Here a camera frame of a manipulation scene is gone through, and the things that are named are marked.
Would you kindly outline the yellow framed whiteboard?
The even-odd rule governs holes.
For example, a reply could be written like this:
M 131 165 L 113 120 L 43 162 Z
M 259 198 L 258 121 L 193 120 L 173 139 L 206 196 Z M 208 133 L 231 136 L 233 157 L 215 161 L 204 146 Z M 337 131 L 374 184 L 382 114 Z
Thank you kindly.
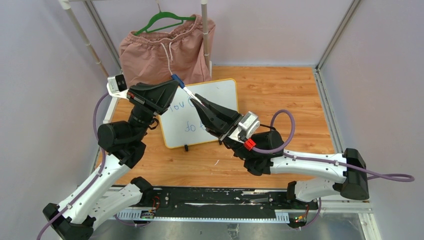
M 192 93 L 232 110 L 238 110 L 237 83 L 232 78 L 190 84 Z M 180 87 L 168 110 L 159 118 L 164 144 L 167 148 L 179 148 L 217 141 L 206 132 L 190 96 Z

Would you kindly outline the white blue whiteboard marker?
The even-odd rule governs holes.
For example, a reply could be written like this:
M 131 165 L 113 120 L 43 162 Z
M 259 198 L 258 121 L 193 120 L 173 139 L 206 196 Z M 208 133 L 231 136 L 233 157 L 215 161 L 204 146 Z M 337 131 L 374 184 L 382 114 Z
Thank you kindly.
M 195 100 L 196 102 L 200 103 L 203 106 L 203 103 L 201 102 L 201 100 L 195 96 L 195 94 L 188 89 L 188 87 L 183 87 L 182 90 L 193 100 Z

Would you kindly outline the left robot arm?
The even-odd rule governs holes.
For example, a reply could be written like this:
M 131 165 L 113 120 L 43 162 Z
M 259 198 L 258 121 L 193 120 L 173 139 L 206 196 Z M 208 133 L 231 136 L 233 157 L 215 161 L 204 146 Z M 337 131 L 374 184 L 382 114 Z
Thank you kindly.
M 104 198 L 104 194 L 141 160 L 146 149 L 144 136 L 158 126 L 158 116 L 168 110 L 178 87 L 176 80 L 157 85 L 138 83 L 128 89 L 120 89 L 112 81 L 107 83 L 110 96 L 128 100 L 133 108 L 128 120 L 98 127 L 101 164 L 67 198 L 43 209 L 47 226 L 61 239 L 88 240 L 102 223 L 126 207 L 152 203 L 153 188 L 141 177 L 115 195 Z

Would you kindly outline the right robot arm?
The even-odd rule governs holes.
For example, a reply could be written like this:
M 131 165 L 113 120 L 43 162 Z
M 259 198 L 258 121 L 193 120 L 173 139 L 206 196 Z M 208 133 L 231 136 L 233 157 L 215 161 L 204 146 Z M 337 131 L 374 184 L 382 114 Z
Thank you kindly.
M 206 98 L 195 95 L 190 100 L 206 131 L 233 155 L 244 161 L 243 166 L 254 176 L 300 174 L 313 176 L 308 181 L 292 181 L 287 185 L 286 204 L 298 209 L 314 199 L 340 194 L 349 200 L 370 198 L 366 163 L 357 149 L 343 153 L 316 154 L 287 150 L 294 130 L 283 141 L 280 133 L 269 125 L 269 131 L 259 132 L 259 118 L 252 112 L 240 114 Z

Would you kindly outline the green clothes hanger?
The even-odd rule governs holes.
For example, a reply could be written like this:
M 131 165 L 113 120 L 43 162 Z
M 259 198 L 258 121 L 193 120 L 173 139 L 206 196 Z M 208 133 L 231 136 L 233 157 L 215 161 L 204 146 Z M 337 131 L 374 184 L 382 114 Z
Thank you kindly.
M 159 12 L 153 15 L 148 23 L 140 30 L 133 33 L 134 36 L 139 36 L 143 33 L 155 33 L 162 30 L 167 30 L 184 24 L 185 22 L 195 21 L 195 16 L 180 16 L 170 11 L 162 11 L 160 4 L 157 4 Z

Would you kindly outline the pink drawstring shorts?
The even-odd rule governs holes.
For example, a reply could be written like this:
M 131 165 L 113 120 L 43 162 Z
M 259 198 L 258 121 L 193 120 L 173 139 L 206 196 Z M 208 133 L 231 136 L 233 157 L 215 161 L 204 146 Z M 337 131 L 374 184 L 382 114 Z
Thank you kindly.
M 120 43 L 119 60 L 127 87 L 157 85 L 176 74 L 185 84 L 211 81 L 204 57 L 203 19 L 195 14 L 170 32 L 130 32 Z

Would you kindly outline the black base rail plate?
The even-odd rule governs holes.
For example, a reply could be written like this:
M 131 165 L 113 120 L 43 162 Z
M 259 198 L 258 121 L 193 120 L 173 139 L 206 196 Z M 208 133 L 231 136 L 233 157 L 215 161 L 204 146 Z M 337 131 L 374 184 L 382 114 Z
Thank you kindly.
M 307 214 L 317 210 L 318 203 L 287 197 L 285 189 L 161 186 L 127 209 L 156 221 L 285 223 L 290 220 L 285 213 Z

